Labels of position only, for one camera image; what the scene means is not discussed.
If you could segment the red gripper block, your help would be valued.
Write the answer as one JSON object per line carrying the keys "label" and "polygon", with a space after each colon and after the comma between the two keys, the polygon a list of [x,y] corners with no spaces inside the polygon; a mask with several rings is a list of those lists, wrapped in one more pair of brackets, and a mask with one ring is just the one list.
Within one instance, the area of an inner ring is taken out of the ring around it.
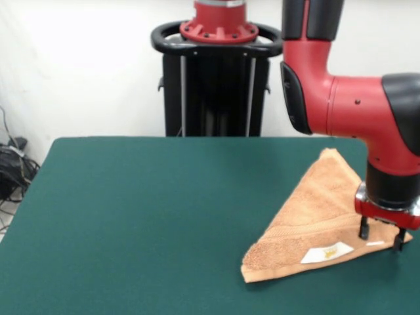
{"label": "red gripper block", "polygon": [[355,198],[355,210],[362,216],[358,233],[360,239],[369,238],[368,218],[377,219],[399,227],[399,233],[394,238],[394,251],[402,251],[406,229],[419,229],[419,199],[405,209],[390,210],[379,207],[368,200]]}

